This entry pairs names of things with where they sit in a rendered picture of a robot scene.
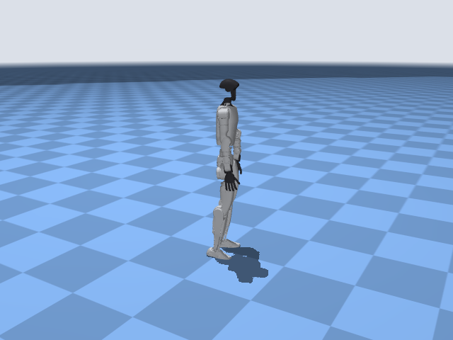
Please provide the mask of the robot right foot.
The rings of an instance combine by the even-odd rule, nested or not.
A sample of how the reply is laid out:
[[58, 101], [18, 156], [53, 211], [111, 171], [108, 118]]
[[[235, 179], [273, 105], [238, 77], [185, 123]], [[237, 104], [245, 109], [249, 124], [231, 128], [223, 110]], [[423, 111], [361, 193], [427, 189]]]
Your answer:
[[231, 257], [227, 254], [225, 254], [222, 250], [220, 250], [219, 252], [217, 252], [216, 250], [213, 251], [213, 247], [210, 247], [208, 250], [207, 250], [207, 255], [208, 256], [213, 256], [217, 259], [225, 259], [225, 260], [229, 260], [231, 259]]

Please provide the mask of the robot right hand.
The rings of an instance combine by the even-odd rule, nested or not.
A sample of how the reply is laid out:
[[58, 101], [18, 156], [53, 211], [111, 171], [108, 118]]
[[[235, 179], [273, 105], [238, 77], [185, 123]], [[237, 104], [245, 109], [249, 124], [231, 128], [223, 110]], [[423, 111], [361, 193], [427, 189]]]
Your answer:
[[[224, 173], [226, 174], [225, 178], [224, 178], [224, 182], [225, 182], [225, 189], [227, 189], [227, 183], [228, 183], [228, 188], [229, 188], [229, 191], [234, 191], [234, 188], [237, 190], [236, 188], [236, 184], [234, 183], [235, 181], [240, 185], [239, 181], [234, 177], [234, 175], [232, 174], [233, 172], [233, 169], [232, 169], [232, 165], [230, 164], [230, 167], [231, 167], [231, 171], [225, 171], [224, 170]], [[235, 179], [235, 180], [234, 180]], [[233, 183], [233, 184], [232, 184]], [[230, 184], [231, 184], [231, 189], [230, 189]], [[234, 185], [234, 188], [233, 188], [233, 185]]]

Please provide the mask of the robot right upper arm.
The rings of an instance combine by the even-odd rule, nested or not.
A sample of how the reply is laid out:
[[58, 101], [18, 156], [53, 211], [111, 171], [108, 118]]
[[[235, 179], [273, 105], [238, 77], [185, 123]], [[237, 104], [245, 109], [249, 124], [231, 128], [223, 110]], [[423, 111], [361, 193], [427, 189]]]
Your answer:
[[227, 133], [229, 131], [229, 109], [228, 108], [221, 108], [217, 112], [217, 117], [219, 121], [219, 136], [220, 136], [220, 142], [222, 143], [222, 139], [224, 137], [228, 137], [230, 139], [230, 144], [232, 143], [232, 139], [227, 136]]

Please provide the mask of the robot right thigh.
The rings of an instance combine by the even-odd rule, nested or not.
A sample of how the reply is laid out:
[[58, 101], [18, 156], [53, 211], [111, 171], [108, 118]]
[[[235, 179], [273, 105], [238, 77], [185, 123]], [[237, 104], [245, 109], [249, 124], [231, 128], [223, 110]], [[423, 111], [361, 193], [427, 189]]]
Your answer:
[[[225, 176], [226, 176], [226, 174], [224, 173], [224, 164], [221, 163], [221, 165], [219, 167], [217, 167], [217, 178], [224, 180]], [[233, 188], [234, 188], [234, 185], [233, 185]], [[225, 189], [225, 182], [224, 181], [221, 182], [220, 199], [221, 199], [222, 205], [218, 205], [215, 208], [215, 209], [217, 209], [217, 208], [222, 209], [222, 212], [224, 213], [224, 217], [227, 215], [227, 213], [231, 207], [231, 204], [233, 202], [233, 199], [234, 199], [234, 191], [232, 191], [232, 189], [231, 189], [231, 184], [230, 184], [231, 191], [229, 191], [228, 183], [227, 183], [227, 189], [228, 190]], [[234, 188], [234, 190], [235, 190], [235, 188]], [[213, 212], [214, 212], [214, 210], [213, 210]]]

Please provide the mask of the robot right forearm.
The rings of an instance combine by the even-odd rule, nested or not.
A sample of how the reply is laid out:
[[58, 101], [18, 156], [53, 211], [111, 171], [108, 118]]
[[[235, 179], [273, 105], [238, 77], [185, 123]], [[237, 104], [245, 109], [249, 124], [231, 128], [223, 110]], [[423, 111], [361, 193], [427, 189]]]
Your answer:
[[224, 170], [225, 171], [231, 171], [231, 167], [230, 167], [230, 164], [231, 164], [231, 159], [230, 159], [231, 148], [229, 147], [229, 145], [230, 145], [230, 139], [228, 137], [224, 137], [222, 139], [222, 143], [221, 143], [221, 152], [222, 152], [222, 157], [223, 157], [222, 163], [224, 164]]

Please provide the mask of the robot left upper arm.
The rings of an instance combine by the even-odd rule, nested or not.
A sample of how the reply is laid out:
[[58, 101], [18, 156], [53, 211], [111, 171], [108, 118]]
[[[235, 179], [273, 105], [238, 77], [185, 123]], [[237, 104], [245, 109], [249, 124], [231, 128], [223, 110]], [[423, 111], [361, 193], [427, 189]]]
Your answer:
[[[237, 108], [236, 108], [237, 109]], [[239, 139], [241, 136], [241, 131], [240, 129], [236, 129], [236, 139]]]

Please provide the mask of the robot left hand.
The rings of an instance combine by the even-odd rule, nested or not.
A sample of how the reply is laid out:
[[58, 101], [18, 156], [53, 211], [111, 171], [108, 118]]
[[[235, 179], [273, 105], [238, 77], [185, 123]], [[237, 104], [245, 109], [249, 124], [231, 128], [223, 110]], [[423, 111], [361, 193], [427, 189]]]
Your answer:
[[242, 174], [242, 170], [241, 170], [240, 163], [239, 163], [240, 159], [241, 159], [241, 155], [239, 155], [239, 160], [236, 160], [236, 163], [237, 163], [237, 166], [238, 166], [238, 170], [240, 170], [240, 174]]

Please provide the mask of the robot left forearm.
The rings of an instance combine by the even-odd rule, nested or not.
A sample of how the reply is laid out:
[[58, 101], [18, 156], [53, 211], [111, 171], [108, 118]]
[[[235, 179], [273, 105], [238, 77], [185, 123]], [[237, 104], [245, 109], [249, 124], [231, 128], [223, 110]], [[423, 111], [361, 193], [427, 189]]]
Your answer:
[[234, 159], [239, 160], [239, 155], [241, 153], [241, 138], [235, 139], [235, 143], [233, 145], [233, 153], [234, 153]]

